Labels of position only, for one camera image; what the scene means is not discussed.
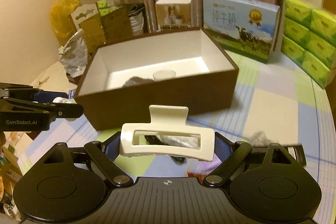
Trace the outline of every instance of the table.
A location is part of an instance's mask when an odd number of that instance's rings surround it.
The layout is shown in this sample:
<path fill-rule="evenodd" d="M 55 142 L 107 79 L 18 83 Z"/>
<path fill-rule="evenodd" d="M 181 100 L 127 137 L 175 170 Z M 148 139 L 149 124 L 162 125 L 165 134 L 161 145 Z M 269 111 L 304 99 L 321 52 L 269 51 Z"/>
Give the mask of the table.
<path fill-rule="evenodd" d="M 240 68 L 231 108 L 189 117 L 188 123 L 211 127 L 233 142 L 248 140 L 262 130 L 274 142 L 303 144 L 306 170 L 322 190 L 314 220 L 334 223 L 336 134 L 325 91 L 281 52 L 274 52 L 268 64 L 228 53 Z M 34 140 L 18 164 L 25 173 L 56 142 L 82 146 L 91 140 L 104 141 L 117 130 L 96 132 L 84 116 L 71 123 L 58 119 Z M 133 178 L 182 177 L 195 160 L 176 165 L 168 156 L 119 156 L 115 163 Z"/>

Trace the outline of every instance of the small white and brown box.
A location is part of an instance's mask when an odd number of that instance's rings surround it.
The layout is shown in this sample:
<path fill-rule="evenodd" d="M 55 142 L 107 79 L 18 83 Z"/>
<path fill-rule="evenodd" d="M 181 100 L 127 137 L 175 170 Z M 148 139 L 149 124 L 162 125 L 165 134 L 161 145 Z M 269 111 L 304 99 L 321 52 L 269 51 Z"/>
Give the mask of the small white and brown box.
<path fill-rule="evenodd" d="M 162 31 L 99 47 L 75 101 L 96 130 L 150 122 L 150 105 L 195 115 L 228 108 L 238 67 L 203 28 Z"/>
<path fill-rule="evenodd" d="M 158 0 L 155 3 L 159 31 L 194 27 L 193 0 Z"/>

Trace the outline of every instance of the blue box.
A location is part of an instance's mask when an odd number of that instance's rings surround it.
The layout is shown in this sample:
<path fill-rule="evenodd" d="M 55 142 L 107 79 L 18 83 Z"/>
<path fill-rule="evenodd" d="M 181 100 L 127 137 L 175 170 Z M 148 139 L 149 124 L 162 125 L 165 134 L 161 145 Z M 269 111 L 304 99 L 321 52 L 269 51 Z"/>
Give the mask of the blue box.
<path fill-rule="evenodd" d="M 256 0 L 203 0 L 204 28 L 224 49 L 266 63 L 279 10 L 278 5 Z"/>

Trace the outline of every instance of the green tissue pack in box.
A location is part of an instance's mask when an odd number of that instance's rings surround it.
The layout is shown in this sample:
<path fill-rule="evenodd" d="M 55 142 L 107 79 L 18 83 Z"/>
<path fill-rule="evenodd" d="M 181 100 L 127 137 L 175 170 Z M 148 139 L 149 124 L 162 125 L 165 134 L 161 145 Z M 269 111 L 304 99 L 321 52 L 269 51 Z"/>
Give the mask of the green tissue pack in box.
<path fill-rule="evenodd" d="M 331 72 L 322 61 L 309 51 L 304 53 L 302 69 L 304 69 L 322 88 L 329 84 L 334 76 L 334 71 Z"/>
<path fill-rule="evenodd" d="M 300 66 L 302 64 L 305 49 L 285 35 L 283 36 L 281 51 L 290 59 L 292 59 L 297 65 Z"/>
<path fill-rule="evenodd" d="M 335 67 L 336 48 L 313 32 L 309 33 L 307 50 L 319 58 L 328 68 Z"/>
<path fill-rule="evenodd" d="M 309 28 L 313 5 L 302 0 L 285 0 L 285 16 Z"/>
<path fill-rule="evenodd" d="M 311 15 L 310 30 L 336 46 L 336 16 L 331 13 L 313 9 Z"/>
<path fill-rule="evenodd" d="M 298 43 L 301 47 L 306 48 L 309 35 L 309 29 L 306 27 L 289 18 L 285 18 L 285 28 L 283 33 L 285 36 Z"/>
<path fill-rule="evenodd" d="M 280 7 L 256 0 L 203 0 L 204 28 L 224 48 L 266 63 Z"/>

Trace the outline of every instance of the small brown box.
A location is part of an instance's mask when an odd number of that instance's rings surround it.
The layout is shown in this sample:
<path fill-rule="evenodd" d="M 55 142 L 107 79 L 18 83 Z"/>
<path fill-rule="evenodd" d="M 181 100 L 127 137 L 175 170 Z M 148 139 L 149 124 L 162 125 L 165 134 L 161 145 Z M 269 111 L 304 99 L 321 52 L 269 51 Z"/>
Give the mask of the small brown box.
<path fill-rule="evenodd" d="M 153 81 L 158 70 L 176 76 Z M 150 122 L 150 105 L 187 106 L 195 115 L 230 107 L 238 70 L 203 28 L 143 34 L 99 47 L 75 100 L 96 130 Z M 123 87 L 134 76 L 151 81 Z"/>

